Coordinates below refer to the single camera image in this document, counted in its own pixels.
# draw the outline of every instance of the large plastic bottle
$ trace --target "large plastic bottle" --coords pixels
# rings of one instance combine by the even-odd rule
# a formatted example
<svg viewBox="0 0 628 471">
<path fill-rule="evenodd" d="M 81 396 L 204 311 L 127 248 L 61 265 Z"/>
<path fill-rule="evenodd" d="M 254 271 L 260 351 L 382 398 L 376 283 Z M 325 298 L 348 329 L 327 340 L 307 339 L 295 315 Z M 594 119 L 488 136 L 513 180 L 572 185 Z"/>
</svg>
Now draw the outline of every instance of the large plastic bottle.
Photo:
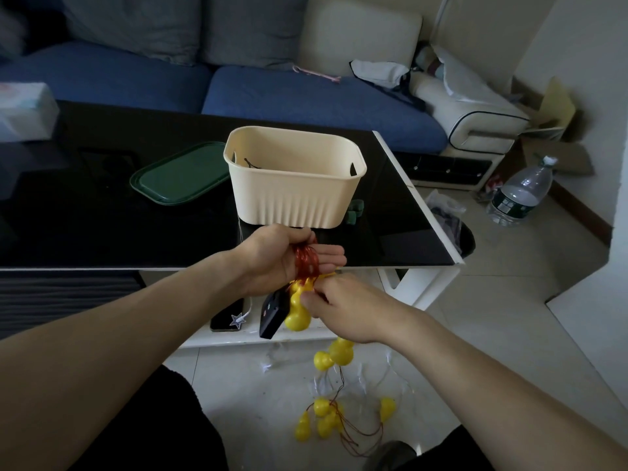
<svg viewBox="0 0 628 471">
<path fill-rule="evenodd" d="M 495 193 L 486 208 L 491 220 L 502 226 L 521 223 L 548 194 L 553 179 L 554 157 L 545 157 L 536 167 L 517 172 Z"/>
</svg>

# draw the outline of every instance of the coffee table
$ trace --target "coffee table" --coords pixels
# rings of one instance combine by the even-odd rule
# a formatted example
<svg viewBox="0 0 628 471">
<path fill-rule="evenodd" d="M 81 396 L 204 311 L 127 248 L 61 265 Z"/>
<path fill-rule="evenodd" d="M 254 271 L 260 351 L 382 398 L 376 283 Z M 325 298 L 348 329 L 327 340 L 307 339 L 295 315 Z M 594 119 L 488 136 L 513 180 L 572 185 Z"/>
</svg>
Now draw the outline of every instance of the coffee table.
<svg viewBox="0 0 628 471">
<path fill-rule="evenodd" d="M 131 189 L 129 178 L 137 169 L 196 144 L 224 142 L 233 129 L 247 125 L 342 135 L 361 149 L 368 171 L 354 198 L 364 200 L 363 216 L 355 225 L 317 230 L 320 242 L 344 246 L 344 269 L 354 269 L 397 299 L 425 309 L 463 265 L 377 132 L 59 104 L 54 140 L 0 144 L 3 161 L 21 162 L 19 168 L 13 165 L 11 191 L 0 191 L 4 275 L 167 274 L 235 247 L 257 227 L 238 219 L 230 181 L 186 205 L 160 206 Z M 408 271 L 400 280 L 396 269 L 402 268 Z M 260 306 L 261 298 L 247 300 L 246 308 L 253 312 L 241 331 L 211 332 L 206 326 L 184 346 L 264 341 L 257 336 Z M 274 340 L 327 337 L 333 334 L 313 321 L 307 331 L 280 330 Z"/>
</svg>

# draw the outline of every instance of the green bottle label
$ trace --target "green bottle label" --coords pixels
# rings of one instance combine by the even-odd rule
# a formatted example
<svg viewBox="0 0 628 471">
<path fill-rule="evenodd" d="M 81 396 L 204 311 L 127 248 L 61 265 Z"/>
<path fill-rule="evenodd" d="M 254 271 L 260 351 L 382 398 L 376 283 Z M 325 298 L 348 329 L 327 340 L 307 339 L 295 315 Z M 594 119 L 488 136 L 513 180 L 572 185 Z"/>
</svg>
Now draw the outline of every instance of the green bottle label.
<svg viewBox="0 0 628 471">
<path fill-rule="evenodd" d="M 514 200 L 511 200 L 506 195 L 502 193 L 501 190 L 498 190 L 495 193 L 495 197 L 492 200 L 493 206 L 497 208 L 500 212 L 508 215 L 511 218 L 516 218 L 518 220 L 522 220 L 528 213 L 534 209 L 533 206 L 526 206 L 517 203 Z"/>
</svg>

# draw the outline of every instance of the green lid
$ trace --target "green lid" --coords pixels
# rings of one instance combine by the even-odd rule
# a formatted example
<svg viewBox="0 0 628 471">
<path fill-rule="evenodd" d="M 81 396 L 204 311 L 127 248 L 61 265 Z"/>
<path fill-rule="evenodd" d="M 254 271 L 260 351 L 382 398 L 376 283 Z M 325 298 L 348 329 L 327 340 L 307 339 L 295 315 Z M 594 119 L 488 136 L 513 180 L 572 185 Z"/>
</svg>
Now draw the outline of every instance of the green lid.
<svg viewBox="0 0 628 471">
<path fill-rule="evenodd" d="M 160 205 L 194 200 L 229 178 L 223 142 L 208 142 L 148 165 L 131 176 L 131 186 Z"/>
</svg>

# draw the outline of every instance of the person's right hand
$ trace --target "person's right hand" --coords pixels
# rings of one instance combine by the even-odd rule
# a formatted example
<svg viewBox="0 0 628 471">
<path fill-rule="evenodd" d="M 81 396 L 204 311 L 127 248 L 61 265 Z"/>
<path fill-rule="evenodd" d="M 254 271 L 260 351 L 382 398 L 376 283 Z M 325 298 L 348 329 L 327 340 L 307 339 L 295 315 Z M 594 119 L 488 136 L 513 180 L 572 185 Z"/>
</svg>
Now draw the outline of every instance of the person's right hand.
<svg viewBox="0 0 628 471">
<path fill-rule="evenodd" d="M 394 328 L 419 312 L 352 274 L 319 279 L 314 288 L 318 294 L 302 293 L 302 305 L 336 335 L 354 342 L 388 343 Z"/>
</svg>

